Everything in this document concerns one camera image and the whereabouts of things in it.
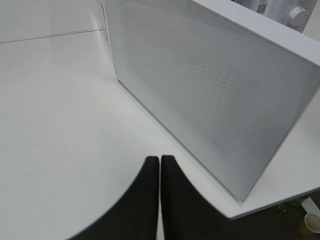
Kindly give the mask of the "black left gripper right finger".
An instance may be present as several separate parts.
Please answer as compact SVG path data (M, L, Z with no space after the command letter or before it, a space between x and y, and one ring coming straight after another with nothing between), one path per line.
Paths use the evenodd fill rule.
M161 157L161 214L166 240L250 239L197 191L172 155Z

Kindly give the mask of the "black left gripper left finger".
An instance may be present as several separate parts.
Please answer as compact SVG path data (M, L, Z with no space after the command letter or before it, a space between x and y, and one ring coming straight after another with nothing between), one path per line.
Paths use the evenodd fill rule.
M98 220L72 240L155 240L159 216L160 161L145 158L134 181Z

